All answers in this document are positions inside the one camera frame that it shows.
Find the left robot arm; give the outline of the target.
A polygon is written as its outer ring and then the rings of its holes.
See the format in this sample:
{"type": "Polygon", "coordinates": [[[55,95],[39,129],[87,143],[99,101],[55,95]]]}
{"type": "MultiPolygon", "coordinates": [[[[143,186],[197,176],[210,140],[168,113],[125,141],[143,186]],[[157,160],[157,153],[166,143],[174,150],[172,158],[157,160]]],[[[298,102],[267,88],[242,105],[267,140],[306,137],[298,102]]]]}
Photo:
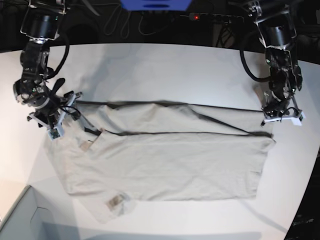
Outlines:
{"type": "Polygon", "coordinates": [[[303,82],[297,58],[297,32],[291,15],[295,4],[295,0],[246,0],[241,3],[256,25],[256,30],[243,38],[239,50],[245,72],[262,85],[257,91],[264,114],[262,126],[284,120],[301,126],[305,118],[295,99],[303,82]],[[256,77],[246,63],[244,49],[253,37],[258,37],[264,46],[269,68],[267,77],[256,77]]]}

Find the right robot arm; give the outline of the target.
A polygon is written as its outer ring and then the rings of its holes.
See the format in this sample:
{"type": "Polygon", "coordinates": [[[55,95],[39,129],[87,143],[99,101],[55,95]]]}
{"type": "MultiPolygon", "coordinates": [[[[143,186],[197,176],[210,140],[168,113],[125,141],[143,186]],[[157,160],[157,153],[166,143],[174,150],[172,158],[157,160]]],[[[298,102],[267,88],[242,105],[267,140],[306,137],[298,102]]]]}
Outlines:
{"type": "Polygon", "coordinates": [[[34,120],[40,128],[46,128],[51,140],[64,135],[62,122],[66,115],[70,115],[75,121],[81,117],[76,108],[76,100],[82,95],[81,92],[70,91],[63,96],[57,95],[57,91],[66,81],[64,78],[56,80],[53,88],[47,86],[48,80],[59,73],[69,54],[70,43],[64,36],[65,50],[62,60],[56,69],[48,67],[48,42],[62,36],[59,27],[67,9],[64,0],[29,1],[20,29],[29,41],[20,54],[21,77],[13,85],[15,100],[34,108],[27,120],[34,120]]]}

